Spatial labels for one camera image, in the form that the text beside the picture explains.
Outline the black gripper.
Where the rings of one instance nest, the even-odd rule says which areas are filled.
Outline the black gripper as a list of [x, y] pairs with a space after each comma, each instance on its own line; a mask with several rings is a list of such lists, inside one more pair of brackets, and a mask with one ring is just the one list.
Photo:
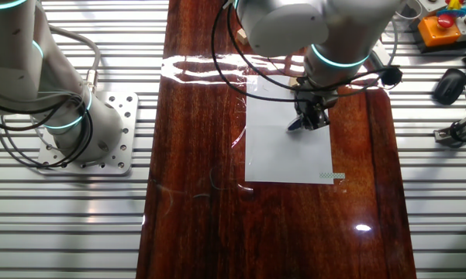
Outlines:
[[330, 124], [329, 117], [324, 111], [332, 108], [338, 100], [337, 91], [302, 91], [302, 88], [297, 86], [294, 90], [294, 96], [297, 102], [295, 109], [297, 111], [308, 111], [309, 108], [320, 109], [310, 113], [300, 112], [297, 121], [303, 123], [307, 130], [316, 130], [328, 126]]

